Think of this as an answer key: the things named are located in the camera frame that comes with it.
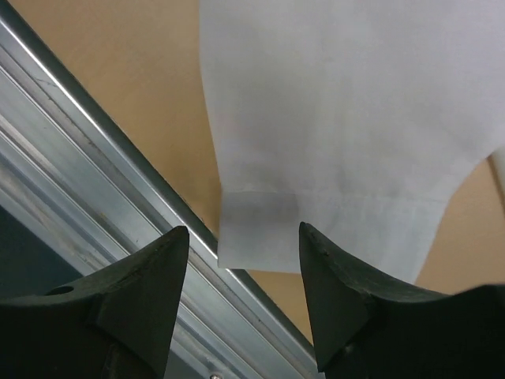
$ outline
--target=brown table surface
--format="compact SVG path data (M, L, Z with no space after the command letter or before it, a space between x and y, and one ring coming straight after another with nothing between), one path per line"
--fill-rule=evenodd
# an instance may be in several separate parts
M219 176L198 60L196 0L11 0L49 48L214 232ZM446 211L418 284L505 281L505 215L488 161ZM250 272L309 338L301 277Z

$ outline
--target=silver metal edge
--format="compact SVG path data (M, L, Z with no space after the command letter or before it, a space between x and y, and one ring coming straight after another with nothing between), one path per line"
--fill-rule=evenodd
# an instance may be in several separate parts
M110 179L111 187L115 187L129 201L139 215L151 225L153 231L160 234L181 224L190 229L192 252L188 279L183 289L179 310L178 328L181 327L181 330L178 329L178 333L174 334L173 350L177 350L177 346L185 346L185 338L179 341L177 338L179 335L185 335L186 339L191 335L194 339L195 336L207 334L207 339L196 338L196 340L199 340L202 349L204 345L209 347L207 355L219 355L221 358L215 360L217 363L214 365L203 364L202 367L207 370L207 372L200 371L203 375L216 370L231 370L237 377L255 377L253 373L257 374L256 377L320 377L316 373L312 348L300 332L245 272L217 267L215 255L217 242L211 232L159 177L19 16L4 3L0 4L0 15L2 29L0 45L4 51L26 72L32 83L37 83L51 102L56 103L66 115L71 115L71 123L64 130L68 142L78 148L91 142L93 149L88 151L81 149L83 156L95 166L97 172ZM8 136L4 137L4 142L9 140ZM32 203L40 201L36 194L32 197ZM11 202L14 199L12 191L9 199ZM36 234L42 235L46 242L51 240L51 234L41 231L46 226L41 228L40 220L33 217L30 219L27 216L29 213L26 210L26 203L24 205L19 201L17 203L17 206L10 205L10 211ZM24 215L21 215L19 209L23 210ZM58 215L52 214L49 217L56 220ZM63 225L65 221L58 220L55 224ZM125 238L128 233L121 235L115 232L121 231L106 229L103 234L109 237L120 235L120 238L113 239L119 242L126 253L132 253L137 247L141 247ZM82 234L77 232L74 237L82 238ZM77 268L83 273L87 273L86 270L97 269L97 267L90 268L88 264L83 266L82 261L76 263L75 259L69 259L68 246L62 249L61 246L58 247L59 244L53 243L52 247L55 246L56 251L74 267L80 265L81 267ZM100 255L100 252L93 248L92 251L95 255L97 253ZM111 259L110 256L103 254L99 259L113 261L121 259L122 256L124 255L121 253L113 254ZM222 304L226 304L226 308L217 310L216 302L209 301L213 296L220 299ZM187 351L194 351L194 348L184 347L184 350L187 354Z

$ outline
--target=folded cloth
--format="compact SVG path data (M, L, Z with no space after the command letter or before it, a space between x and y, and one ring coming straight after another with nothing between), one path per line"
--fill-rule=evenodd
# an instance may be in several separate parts
M219 265L299 272L297 225L414 281L505 144L505 2L206 0Z

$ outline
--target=aluminum frame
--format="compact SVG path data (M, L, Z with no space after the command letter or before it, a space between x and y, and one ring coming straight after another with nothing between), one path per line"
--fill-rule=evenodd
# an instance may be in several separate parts
M84 275L186 225L171 350L202 377L323 377L310 343L246 272L217 267L212 233L4 1L0 175L0 204Z

